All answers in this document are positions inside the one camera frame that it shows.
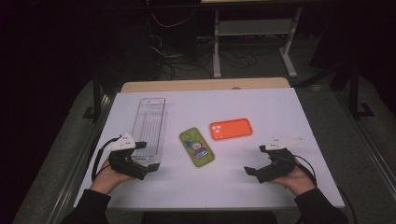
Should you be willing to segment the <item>wooden table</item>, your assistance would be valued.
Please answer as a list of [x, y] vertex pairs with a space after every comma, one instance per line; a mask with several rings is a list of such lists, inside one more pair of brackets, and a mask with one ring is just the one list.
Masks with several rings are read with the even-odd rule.
[[289, 82], [283, 77], [257, 77], [127, 82], [122, 86], [121, 92], [213, 91], [289, 87]]

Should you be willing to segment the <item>white metal desk frame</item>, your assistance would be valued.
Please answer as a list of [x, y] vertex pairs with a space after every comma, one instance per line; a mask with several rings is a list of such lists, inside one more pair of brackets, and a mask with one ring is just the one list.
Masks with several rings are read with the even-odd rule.
[[290, 77], [297, 77], [297, 72], [289, 56], [290, 47], [303, 9], [297, 7], [291, 19], [238, 20], [222, 21], [219, 11], [215, 11], [214, 19], [214, 53], [213, 76], [221, 78], [219, 62], [219, 38], [236, 35], [286, 35], [287, 40], [279, 47], [279, 53]]

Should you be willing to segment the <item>clear plastic bin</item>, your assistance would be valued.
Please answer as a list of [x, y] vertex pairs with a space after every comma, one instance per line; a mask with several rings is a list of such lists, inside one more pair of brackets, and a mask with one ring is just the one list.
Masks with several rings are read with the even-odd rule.
[[135, 162], [145, 166], [161, 162], [166, 116], [164, 98], [140, 100], [132, 137], [136, 142], [147, 144], [144, 148], [137, 148], [134, 151], [132, 159]]

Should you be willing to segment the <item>grey metal rail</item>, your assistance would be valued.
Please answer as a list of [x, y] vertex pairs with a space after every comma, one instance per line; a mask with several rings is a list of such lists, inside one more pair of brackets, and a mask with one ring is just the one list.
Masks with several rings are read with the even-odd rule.
[[82, 100], [83, 97], [79, 96], [76, 108], [66, 119], [57, 137], [55, 149], [49, 154], [49, 168], [53, 174], [58, 172], [52, 180], [60, 187], [45, 224], [59, 224], [73, 208], [112, 106], [111, 98], [100, 96], [83, 110], [88, 113], [87, 118], [84, 118], [77, 115], [79, 106], [84, 105]]
[[374, 140], [363, 127], [361, 118], [357, 115], [354, 115], [350, 111], [345, 95], [341, 92], [336, 92], [334, 95], [340, 106], [343, 108], [344, 112], [347, 114], [350, 122], [353, 124], [356, 132], [359, 134], [363, 144], [367, 148], [369, 158], [373, 162], [375, 169], [378, 171], [383, 182], [387, 186], [389, 193], [396, 201], [396, 175], [390, 170], [389, 165], [381, 155]]

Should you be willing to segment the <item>black computer tower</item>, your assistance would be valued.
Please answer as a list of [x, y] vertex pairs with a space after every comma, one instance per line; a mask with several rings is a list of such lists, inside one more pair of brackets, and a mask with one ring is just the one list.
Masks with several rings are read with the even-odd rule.
[[193, 58], [197, 48], [196, 16], [187, 12], [153, 12], [151, 18], [165, 46]]

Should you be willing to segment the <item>orange phone case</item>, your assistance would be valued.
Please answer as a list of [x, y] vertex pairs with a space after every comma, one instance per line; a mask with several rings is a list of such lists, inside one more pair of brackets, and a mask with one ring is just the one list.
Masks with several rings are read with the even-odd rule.
[[248, 119], [231, 119], [212, 122], [209, 125], [209, 130], [214, 140], [248, 136], [253, 133]]

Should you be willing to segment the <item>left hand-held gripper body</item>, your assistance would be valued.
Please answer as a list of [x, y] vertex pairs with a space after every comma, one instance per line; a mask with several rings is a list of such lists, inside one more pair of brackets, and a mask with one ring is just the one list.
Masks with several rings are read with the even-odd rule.
[[135, 140], [129, 133], [120, 136], [108, 148], [110, 167], [118, 173], [143, 180], [148, 173], [148, 167], [132, 159], [132, 154], [137, 149], [143, 148], [135, 148]]

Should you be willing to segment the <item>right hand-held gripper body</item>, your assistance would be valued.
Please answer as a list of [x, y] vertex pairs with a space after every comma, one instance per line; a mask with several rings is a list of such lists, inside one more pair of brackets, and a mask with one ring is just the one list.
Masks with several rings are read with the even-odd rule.
[[288, 175], [296, 166], [294, 155], [288, 147], [303, 142], [302, 137], [275, 137], [273, 136], [266, 146], [271, 163], [257, 170], [256, 177], [260, 183], [269, 182], [281, 176]]

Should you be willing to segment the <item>black metal stand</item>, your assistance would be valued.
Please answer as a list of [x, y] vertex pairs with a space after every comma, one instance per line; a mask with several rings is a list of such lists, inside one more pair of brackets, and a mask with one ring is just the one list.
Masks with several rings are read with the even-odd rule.
[[100, 82], [100, 73], [95, 70], [92, 74], [92, 105], [85, 109], [83, 118], [97, 122], [104, 112], [105, 102], [106, 94]]
[[349, 79], [349, 99], [348, 108], [355, 120], [360, 120], [364, 117], [373, 117], [375, 114], [370, 106], [366, 103], [359, 102], [359, 73], [356, 64], [351, 65], [351, 74]]

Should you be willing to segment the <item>person's left hand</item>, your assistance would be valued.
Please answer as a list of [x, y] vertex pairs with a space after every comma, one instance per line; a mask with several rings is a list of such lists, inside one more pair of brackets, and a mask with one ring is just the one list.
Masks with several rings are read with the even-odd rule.
[[108, 195], [120, 184], [133, 180], [132, 177], [114, 171], [105, 161], [90, 186], [90, 190]]

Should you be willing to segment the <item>person's right hand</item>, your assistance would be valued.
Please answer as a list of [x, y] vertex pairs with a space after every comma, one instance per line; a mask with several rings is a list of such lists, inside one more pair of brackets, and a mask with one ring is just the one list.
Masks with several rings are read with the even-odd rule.
[[272, 183], [283, 186], [288, 189], [294, 196], [299, 196], [316, 186], [308, 174], [302, 169], [302, 165], [295, 160], [297, 165], [285, 176], [272, 180]]

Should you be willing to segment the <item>green cartoon phone case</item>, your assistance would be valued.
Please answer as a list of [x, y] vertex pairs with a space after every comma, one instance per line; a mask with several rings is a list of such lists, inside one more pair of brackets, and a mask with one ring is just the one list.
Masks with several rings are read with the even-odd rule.
[[203, 167], [215, 159], [213, 150], [196, 127], [180, 133], [179, 140], [195, 167]]

